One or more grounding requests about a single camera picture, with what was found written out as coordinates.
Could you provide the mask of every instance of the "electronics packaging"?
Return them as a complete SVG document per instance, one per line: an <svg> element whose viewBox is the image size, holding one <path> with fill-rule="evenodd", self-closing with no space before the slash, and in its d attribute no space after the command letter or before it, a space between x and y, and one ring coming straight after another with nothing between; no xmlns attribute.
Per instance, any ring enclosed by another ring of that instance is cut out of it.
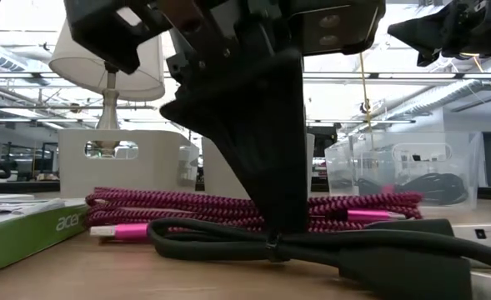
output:
<svg viewBox="0 0 491 300"><path fill-rule="evenodd" d="M480 132L355 134L325 151L332 195L419 192L422 206L473 209Z"/></svg>
<svg viewBox="0 0 491 300"><path fill-rule="evenodd" d="M65 207L30 215L0 216L0 268L49 248L84 231L88 206L83 199Z"/></svg>

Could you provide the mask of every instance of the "handle cutout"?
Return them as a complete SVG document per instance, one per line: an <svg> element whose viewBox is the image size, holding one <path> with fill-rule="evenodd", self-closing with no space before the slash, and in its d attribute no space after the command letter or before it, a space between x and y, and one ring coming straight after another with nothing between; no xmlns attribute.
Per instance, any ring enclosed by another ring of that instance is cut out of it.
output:
<svg viewBox="0 0 491 300"><path fill-rule="evenodd" d="M86 158L136 159L138 145L132 141L87 141L83 147Z"/></svg>

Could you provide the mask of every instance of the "table surface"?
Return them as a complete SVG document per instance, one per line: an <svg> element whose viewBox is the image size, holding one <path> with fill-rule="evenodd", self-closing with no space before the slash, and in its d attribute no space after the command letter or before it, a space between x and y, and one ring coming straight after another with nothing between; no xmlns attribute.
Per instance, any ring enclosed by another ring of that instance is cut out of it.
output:
<svg viewBox="0 0 491 300"><path fill-rule="evenodd" d="M491 201L453 223L491 222ZM306 262L182 262L150 245L99 244L87 233L0 270L0 299L375 299L337 270Z"/></svg>

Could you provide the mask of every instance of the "coiled cable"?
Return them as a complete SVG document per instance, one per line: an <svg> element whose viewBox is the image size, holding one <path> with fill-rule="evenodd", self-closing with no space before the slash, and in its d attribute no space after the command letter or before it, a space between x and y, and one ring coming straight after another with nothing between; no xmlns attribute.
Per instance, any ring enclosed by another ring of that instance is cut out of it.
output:
<svg viewBox="0 0 491 300"><path fill-rule="evenodd" d="M187 232L170 232L186 228ZM265 233L192 219L159 219L148 225L148 236L158 254L166 258L194 261L248 261L269 259ZM491 247L441 234L366 229L331 234L302 233L281 237L277 255L336 268L343 266L337 256L342 248L388 247L466 257L491 266Z"/></svg>
<svg viewBox="0 0 491 300"><path fill-rule="evenodd" d="M357 184L361 195L384 193L384 190L387 193L422 193L424 203L440 206L462 203L469 197L462 178L451 173L429 173L405 184L392 186L380 185L365 178L360 178Z"/></svg>
<svg viewBox="0 0 491 300"><path fill-rule="evenodd" d="M422 218L418 210L421 195L417 193L380 194L368 196L311 197L308 230L331 233L358 230L365 222L340 221L337 213L349 209L384 210L404 215L407 219ZM187 192L137 191L98 187L86 197L90 206L87 226L120 223L149 223L160 218L188 218L220 223L249 231L263 230L264 221L253 201L209 196Z"/></svg>

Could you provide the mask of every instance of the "white box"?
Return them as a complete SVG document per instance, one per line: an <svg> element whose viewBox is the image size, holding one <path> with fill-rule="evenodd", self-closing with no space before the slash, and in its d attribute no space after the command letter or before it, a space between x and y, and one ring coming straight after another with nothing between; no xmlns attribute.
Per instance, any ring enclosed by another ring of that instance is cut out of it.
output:
<svg viewBox="0 0 491 300"><path fill-rule="evenodd" d="M93 141L129 141L138 149L87 157ZM195 191L198 148L177 132L63 129L58 147L62 198L85 197L95 187Z"/></svg>

